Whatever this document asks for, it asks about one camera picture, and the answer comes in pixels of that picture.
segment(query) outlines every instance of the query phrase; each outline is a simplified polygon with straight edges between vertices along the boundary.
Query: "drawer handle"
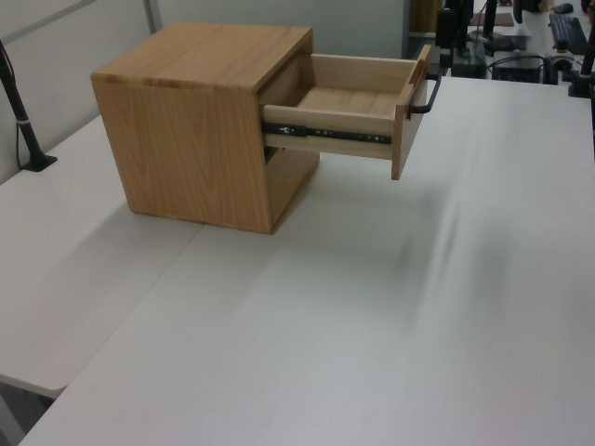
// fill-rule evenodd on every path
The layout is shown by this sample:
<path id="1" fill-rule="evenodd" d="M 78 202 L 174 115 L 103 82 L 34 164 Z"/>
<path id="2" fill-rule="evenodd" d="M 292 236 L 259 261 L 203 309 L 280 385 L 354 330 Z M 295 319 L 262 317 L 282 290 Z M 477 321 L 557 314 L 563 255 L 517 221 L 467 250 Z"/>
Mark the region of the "drawer handle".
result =
<path id="1" fill-rule="evenodd" d="M 429 113 L 431 108 L 434 105 L 434 100 L 436 99 L 436 95 L 438 94 L 438 88 L 440 88 L 440 82 L 442 81 L 442 76 L 439 74 L 434 74 L 431 72 L 426 73 L 426 80 L 427 81 L 436 81 L 434 85 L 434 89 L 431 92 L 430 101 L 426 105 L 411 105 L 409 106 L 409 113 L 407 113 L 407 119 L 411 119 L 411 114 L 424 114 Z"/>

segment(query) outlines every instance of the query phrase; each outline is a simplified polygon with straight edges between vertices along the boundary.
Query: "wooden nightstand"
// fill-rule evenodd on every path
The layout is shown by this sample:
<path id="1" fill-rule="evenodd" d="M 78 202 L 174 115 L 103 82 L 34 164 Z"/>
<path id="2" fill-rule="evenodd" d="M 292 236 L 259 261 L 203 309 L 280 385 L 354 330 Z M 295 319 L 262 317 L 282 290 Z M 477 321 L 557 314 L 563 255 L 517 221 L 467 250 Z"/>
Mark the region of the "wooden nightstand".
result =
<path id="1" fill-rule="evenodd" d="M 93 72 L 130 209 L 273 233 L 319 151 L 390 159 L 398 178 L 429 51 L 311 52 L 310 28 L 176 23 Z"/>

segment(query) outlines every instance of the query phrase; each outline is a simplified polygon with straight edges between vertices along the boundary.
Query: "white desk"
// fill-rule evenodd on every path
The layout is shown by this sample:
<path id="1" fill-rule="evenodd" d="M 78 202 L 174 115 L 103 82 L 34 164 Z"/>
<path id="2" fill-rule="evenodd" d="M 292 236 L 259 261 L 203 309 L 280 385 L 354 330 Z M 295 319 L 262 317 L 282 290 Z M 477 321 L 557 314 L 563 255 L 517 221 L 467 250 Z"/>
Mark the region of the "white desk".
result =
<path id="1" fill-rule="evenodd" d="M 0 187 L 0 382 L 56 398 L 200 225 L 128 210 L 100 118 Z"/>
<path id="2" fill-rule="evenodd" d="M 591 444 L 590 128 L 443 79 L 402 180 L 323 156 L 274 236 L 204 227 L 22 445 Z"/>

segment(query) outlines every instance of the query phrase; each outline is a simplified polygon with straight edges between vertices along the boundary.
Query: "keyboard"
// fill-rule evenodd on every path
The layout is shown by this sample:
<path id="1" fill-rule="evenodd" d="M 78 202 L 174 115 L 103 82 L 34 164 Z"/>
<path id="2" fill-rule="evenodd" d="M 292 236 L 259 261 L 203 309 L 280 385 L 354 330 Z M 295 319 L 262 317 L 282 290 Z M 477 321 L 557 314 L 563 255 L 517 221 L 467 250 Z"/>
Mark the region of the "keyboard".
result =
<path id="1" fill-rule="evenodd" d="M 568 51 L 573 54 L 585 54 L 587 37 L 576 17 L 567 17 L 562 14 L 549 14 L 549 24 L 554 35 L 556 46 L 561 40 L 568 41 Z"/>

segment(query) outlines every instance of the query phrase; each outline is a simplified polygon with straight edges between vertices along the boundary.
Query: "drawer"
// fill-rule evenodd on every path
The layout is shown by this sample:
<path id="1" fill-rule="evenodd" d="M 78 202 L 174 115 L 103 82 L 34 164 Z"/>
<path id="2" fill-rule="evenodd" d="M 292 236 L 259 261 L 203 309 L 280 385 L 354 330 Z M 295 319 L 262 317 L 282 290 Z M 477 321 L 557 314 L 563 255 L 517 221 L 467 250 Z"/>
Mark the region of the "drawer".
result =
<path id="1" fill-rule="evenodd" d="M 431 108 L 416 107 L 426 102 L 430 50 L 417 60 L 297 54 L 258 91 L 264 145 L 391 160 L 398 179 L 417 112 Z"/>

